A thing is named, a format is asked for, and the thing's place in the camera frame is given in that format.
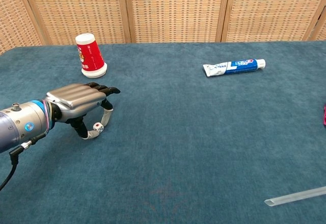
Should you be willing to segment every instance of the blue toothpaste tube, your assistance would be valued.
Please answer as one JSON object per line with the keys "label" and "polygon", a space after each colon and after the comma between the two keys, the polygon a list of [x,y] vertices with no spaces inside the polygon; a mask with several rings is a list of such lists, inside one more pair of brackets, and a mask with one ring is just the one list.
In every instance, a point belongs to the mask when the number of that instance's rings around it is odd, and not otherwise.
{"label": "blue toothpaste tube", "polygon": [[207,77],[214,75],[233,74],[239,72],[255,71],[265,68],[265,60],[240,60],[224,62],[217,65],[203,65]]}

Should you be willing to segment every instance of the red paper cup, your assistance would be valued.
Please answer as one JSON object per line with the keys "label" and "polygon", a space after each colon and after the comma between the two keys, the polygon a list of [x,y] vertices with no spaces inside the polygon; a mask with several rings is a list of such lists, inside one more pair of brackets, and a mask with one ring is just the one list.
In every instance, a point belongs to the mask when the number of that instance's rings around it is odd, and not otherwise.
{"label": "red paper cup", "polygon": [[81,61],[81,72],[88,78],[105,75],[107,64],[104,62],[100,49],[91,33],[76,36],[76,43]]}

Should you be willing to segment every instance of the toothpaste cap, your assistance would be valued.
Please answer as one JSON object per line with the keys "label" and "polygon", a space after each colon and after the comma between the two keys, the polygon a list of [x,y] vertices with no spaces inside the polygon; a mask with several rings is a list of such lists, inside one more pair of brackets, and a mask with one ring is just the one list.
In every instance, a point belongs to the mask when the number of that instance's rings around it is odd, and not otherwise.
{"label": "toothpaste cap", "polygon": [[257,61],[257,69],[261,68],[265,68],[265,65],[266,65],[266,62],[264,59],[261,59],[261,60],[256,60]]}

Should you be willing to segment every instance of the white die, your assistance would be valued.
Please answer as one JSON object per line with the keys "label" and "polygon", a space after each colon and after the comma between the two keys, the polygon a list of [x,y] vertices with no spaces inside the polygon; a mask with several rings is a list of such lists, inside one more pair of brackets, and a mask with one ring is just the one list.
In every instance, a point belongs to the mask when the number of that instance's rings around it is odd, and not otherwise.
{"label": "white die", "polygon": [[96,122],[93,126],[93,129],[101,133],[104,130],[104,126],[101,123]]}

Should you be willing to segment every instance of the clear plastic rod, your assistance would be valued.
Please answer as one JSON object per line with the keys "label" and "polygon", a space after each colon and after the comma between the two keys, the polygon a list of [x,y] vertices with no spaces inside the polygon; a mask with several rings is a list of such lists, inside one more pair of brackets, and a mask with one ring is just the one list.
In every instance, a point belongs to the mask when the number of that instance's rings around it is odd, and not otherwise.
{"label": "clear plastic rod", "polygon": [[276,206],[276,205],[281,205],[281,204],[286,204],[298,200],[304,200],[320,195],[326,194],[326,186],[325,187],[319,187],[315,189],[310,189],[302,192],[296,192],[288,195],[284,195],[281,197],[273,198],[273,199],[268,199],[265,200],[265,204],[268,206]]}

